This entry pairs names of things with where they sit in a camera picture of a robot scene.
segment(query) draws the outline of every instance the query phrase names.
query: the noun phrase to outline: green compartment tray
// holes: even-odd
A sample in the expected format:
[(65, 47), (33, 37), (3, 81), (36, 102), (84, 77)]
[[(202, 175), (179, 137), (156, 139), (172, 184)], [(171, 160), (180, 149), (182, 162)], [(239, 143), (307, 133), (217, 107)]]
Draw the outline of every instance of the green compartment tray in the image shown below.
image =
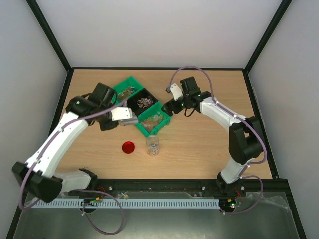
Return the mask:
[[(133, 86), (135, 87), (135, 91), (130, 94), (129, 98), (131, 98), (132, 96), (134, 96), (137, 92), (139, 92), (142, 89), (145, 89), (143, 85), (141, 85), (133, 76), (130, 76), (128, 78), (126, 78), (125, 80), (123, 80), (122, 82), (118, 83), (117, 85), (115, 85), (113, 87), (113, 89), (119, 94), (120, 92), (122, 92), (125, 88), (127, 88), (128, 86)], [(156, 135), (163, 127), (165, 127), (166, 125), (169, 125), (170, 123), (170, 119), (171, 116), (169, 116), (168, 114), (166, 114), (164, 111), (161, 110), (161, 108), (163, 107), (163, 104), (159, 101), (155, 102), (152, 106), (148, 107), (145, 111), (143, 111), (142, 113), (138, 114), (138, 119), (139, 119), (139, 123), (135, 125), (135, 127), (145, 136), (148, 137), (150, 135)], [(157, 125), (156, 127), (154, 127), (154, 129), (148, 133), (142, 126), (141, 126), (141, 122), (143, 122), (144, 120), (146, 120), (148, 117), (155, 115), (157, 112), (160, 112), (163, 116), (166, 117), (165, 120), (163, 120), (163, 122), (161, 122), (159, 125)]]
[(137, 80), (135, 80), (135, 78), (133, 76), (130, 76), (128, 78), (126, 78), (125, 80), (123, 80), (122, 82), (118, 83), (117, 85), (115, 85), (114, 87), (112, 87), (116, 93), (121, 93), (123, 90), (125, 90), (128, 86), (133, 86), (135, 87), (135, 91), (130, 94), (129, 97), (135, 95), (138, 91), (140, 91), (141, 89), (144, 88), (144, 86), (142, 86)]
[[(138, 130), (145, 136), (148, 137), (150, 135), (156, 135), (162, 128), (164, 128), (166, 125), (169, 125), (170, 123), (170, 119), (171, 116), (169, 116), (168, 114), (166, 114), (164, 111), (161, 110), (161, 108), (163, 107), (163, 104), (159, 101), (157, 101), (154, 105), (152, 105), (151, 107), (149, 107), (147, 110), (145, 110), (143, 113), (139, 114), (138, 119), (139, 119), (139, 123), (135, 125), (136, 128), (138, 128)], [(160, 112), (163, 116), (166, 117), (165, 120), (163, 120), (163, 122), (161, 122), (158, 126), (154, 127), (154, 129), (148, 133), (142, 126), (141, 126), (141, 122), (143, 122), (144, 120), (146, 120), (148, 117), (155, 115), (157, 112)]]

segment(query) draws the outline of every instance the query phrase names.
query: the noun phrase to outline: wooden tabletop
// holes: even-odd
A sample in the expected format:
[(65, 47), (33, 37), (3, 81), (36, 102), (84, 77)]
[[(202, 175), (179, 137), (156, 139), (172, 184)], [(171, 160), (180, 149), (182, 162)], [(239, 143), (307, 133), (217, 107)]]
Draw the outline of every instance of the wooden tabletop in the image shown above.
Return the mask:
[[(114, 86), (128, 76), (135, 77), (162, 103), (172, 98), (165, 89), (171, 70), (75, 70), (65, 100), (92, 92), (102, 82)], [(241, 71), (207, 71), (212, 78), (214, 94), (220, 102), (245, 116), (253, 110)], [(206, 77), (198, 71), (182, 71), (175, 82), (194, 76), (202, 91), (209, 89)], [(159, 155), (148, 156), (145, 137), (133, 126), (119, 126), (101, 132), (96, 123), (87, 128), (62, 158), (57, 172), (88, 168), (106, 179), (215, 179), (229, 160), (228, 133), (211, 118), (195, 112), (186, 118), (174, 115), (170, 125), (158, 133)], [(132, 154), (122, 152), (122, 144), (135, 144)], [(244, 175), (271, 178), (268, 163), (254, 165)]]

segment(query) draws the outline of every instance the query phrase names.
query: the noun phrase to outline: clear plastic cup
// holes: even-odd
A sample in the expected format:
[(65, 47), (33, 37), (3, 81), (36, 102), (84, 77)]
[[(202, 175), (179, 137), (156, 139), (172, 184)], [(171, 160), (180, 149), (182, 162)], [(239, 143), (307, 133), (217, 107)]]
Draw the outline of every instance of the clear plastic cup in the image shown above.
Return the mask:
[(160, 141), (159, 138), (157, 138), (156, 135), (150, 135), (146, 138), (146, 147), (147, 147), (147, 153), (150, 156), (156, 156), (158, 155), (160, 151)]

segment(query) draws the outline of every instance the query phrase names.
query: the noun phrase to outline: red cap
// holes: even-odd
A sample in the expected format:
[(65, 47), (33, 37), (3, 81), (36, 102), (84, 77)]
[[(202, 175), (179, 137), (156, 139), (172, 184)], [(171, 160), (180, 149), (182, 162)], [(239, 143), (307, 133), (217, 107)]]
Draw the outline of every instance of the red cap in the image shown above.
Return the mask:
[(132, 142), (125, 142), (122, 145), (122, 151), (124, 153), (127, 153), (127, 154), (133, 153), (134, 149), (135, 149), (135, 146)]

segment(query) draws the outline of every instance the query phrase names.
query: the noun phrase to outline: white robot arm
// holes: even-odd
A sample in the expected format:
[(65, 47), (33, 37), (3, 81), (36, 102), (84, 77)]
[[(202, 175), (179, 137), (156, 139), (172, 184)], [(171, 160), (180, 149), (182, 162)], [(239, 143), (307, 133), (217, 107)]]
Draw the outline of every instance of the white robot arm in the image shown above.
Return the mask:
[(101, 116), (80, 119), (109, 108), (114, 104), (111, 103), (114, 95), (116, 93), (112, 88), (99, 83), (93, 93), (73, 98), (58, 126), (40, 149), (25, 164), (17, 162), (13, 166), (12, 171), (18, 182), (21, 184), (27, 171), (35, 165), (25, 187), (45, 202), (52, 201), (63, 192), (95, 189), (97, 176), (86, 169), (64, 174), (58, 174), (55, 170), (76, 137), (95, 121), (99, 122), (102, 131), (116, 128), (119, 122), (124, 125), (138, 123), (137, 117), (128, 107), (115, 107)]
[(213, 99), (210, 92), (201, 92), (194, 77), (180, 82), (182, 89), (177, 84), (167, 88), (166, 91), (173, 94), (173, 99), (164, 104), (163, 110), (169, 115), (173, 115), (173, 112), (177, 114), (183, 109), (185, 111), (193, 109), (193, 112), (197, 110), (215, 120), (229, 132), (231, 157), (226, 167), (217, 175), (217, 186), (221, 193), (226, 193), (227, 188), (231, 188), (249, 164), (263, 152), (259, 140), (239, 119), (244, 119), (263, 140), (259, 121), (256, 117), (247, 118), (237, 114), (216, 98)]

